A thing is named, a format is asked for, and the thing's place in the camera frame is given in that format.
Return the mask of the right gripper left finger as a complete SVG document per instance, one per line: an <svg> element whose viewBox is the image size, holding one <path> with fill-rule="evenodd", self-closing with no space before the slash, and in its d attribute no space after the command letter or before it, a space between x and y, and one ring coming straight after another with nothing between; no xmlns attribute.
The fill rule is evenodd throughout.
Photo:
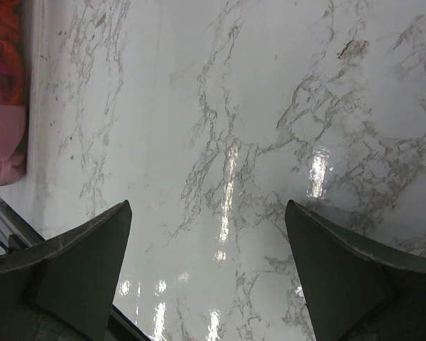
<svg viewBox="0 0 426 341"><path fill-rule="evenodd" d="M103 340L131 229L128 201L0 256L0 340Z"/></svg>

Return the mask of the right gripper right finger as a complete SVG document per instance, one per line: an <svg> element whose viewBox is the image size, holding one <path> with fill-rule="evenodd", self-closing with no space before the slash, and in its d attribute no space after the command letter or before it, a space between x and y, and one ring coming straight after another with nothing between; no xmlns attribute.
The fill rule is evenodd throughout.
<svg viewBox="0 0 426 341"><path fill-rule="evenodd" d="M317 340L426 340L426 258L289 200L285 225Z"/></svg>

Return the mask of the clear plastic bin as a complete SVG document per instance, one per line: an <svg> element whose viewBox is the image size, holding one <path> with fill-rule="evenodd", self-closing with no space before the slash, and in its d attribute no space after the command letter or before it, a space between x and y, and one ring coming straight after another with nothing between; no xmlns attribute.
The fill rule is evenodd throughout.
<svg viewBox="0 0 426 341"><path fill-rule="evenodd" d="M40 39L44 19L44 1L22 1L21 15L21 52L25 66L25 104L27 119L27 175L32 173L36 154L36 127L38 111L38 86L40 68Z"/></svg>

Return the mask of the light pink t shirt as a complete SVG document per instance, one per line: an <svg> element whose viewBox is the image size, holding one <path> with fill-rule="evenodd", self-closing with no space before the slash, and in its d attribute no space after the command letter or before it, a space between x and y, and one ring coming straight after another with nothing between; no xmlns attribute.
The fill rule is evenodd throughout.
<svg viewBox="0 0 426 341"><path fill-rule="evenodd" d="M19 181L25 173L26 153L18 149L26 133L24 85L21 56L0 40L0 186Z"/></svg>

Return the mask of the orange t shirt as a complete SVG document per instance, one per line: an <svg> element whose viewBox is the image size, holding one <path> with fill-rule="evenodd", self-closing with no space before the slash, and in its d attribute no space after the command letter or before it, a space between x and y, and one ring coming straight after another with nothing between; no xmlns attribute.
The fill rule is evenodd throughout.
<svg viewBox="0 0 426 341"><path fill-rule="evenodd" d="M23 103L25 68L18 43L21 37L19 1L0 1L0 103Z"/></svg>

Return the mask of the aluminium frame rail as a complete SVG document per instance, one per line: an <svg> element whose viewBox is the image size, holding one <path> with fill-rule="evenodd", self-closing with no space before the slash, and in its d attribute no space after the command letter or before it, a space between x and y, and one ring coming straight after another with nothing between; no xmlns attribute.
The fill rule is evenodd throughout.
<svg viewBox="0 0 426 341"><path fill-rule="evenodd" d="M8 253L27 249L43 241L44 238L7 203L0 202L0 242L6 246Z"/></svg>

